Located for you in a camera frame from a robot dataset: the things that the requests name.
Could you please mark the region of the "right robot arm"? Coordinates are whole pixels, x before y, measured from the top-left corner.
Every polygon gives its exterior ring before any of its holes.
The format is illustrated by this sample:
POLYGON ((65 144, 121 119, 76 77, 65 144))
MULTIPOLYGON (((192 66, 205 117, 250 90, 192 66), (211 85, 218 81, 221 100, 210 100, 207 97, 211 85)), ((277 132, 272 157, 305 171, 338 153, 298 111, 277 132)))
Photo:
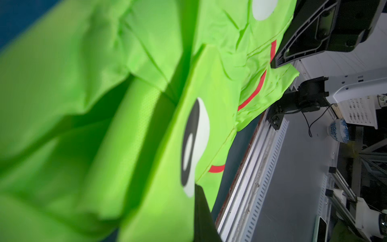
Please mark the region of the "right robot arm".
MULTIPOLYGON (((297 1, 271 66, 279 68, 324 51, 349 52, 366 41, 387 11, 386 1, 297 1)), ((315 112, 352 98, 386 93, 387 70, 317 77, 287 91, 268 111, 267 121, 278 130, 283 117, 315 112)))

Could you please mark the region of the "green frog raincoat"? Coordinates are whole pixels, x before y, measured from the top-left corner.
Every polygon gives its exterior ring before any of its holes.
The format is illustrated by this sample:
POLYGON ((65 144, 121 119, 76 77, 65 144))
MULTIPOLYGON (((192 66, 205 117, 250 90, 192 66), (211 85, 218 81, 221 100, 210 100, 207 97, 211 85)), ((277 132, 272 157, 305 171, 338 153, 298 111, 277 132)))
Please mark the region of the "green frog raincoat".
POLYGON ((1 1, 1 241, 193 242, 298 76, 296 1, 1 1))

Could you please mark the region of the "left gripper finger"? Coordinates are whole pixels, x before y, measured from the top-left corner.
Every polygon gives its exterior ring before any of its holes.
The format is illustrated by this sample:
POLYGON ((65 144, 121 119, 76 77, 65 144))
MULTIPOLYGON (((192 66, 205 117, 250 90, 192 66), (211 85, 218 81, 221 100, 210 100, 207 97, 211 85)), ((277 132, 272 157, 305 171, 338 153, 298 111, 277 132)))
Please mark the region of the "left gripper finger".
POLYGON ((201 186, 195 185, 194 242, 222 242, 201 186))

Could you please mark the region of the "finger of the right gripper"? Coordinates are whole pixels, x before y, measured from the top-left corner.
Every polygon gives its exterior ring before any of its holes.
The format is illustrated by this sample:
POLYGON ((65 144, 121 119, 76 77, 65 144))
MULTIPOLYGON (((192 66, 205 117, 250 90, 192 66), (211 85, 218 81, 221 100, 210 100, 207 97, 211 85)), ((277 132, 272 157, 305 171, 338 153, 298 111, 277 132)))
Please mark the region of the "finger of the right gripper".
POLYGON ((293 20, 271 61, 279 68, 328 49, 340 1, 297 1, 293 20))

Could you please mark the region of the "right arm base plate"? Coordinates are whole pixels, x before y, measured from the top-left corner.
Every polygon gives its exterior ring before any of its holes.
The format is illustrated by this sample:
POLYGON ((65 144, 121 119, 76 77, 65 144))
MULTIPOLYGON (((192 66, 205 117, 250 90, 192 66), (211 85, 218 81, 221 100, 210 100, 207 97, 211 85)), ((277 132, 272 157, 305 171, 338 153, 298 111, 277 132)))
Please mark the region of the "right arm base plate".
POLYGON ((266 120, 270 123, 271 127, 275 130, 279 130, 284 118, 285 112, 278 103, 274 103, 268 111, 266 120))

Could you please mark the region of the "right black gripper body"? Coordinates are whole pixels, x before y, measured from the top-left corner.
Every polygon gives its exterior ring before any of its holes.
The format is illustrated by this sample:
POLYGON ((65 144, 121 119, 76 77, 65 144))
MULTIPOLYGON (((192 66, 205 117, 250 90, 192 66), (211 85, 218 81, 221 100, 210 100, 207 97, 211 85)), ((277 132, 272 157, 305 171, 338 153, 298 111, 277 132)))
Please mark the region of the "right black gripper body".
POLYGON ((333 30, 322 51, 353 51, 371 36, 380 16, 386 12, 386 0, 340 1, 333 30))

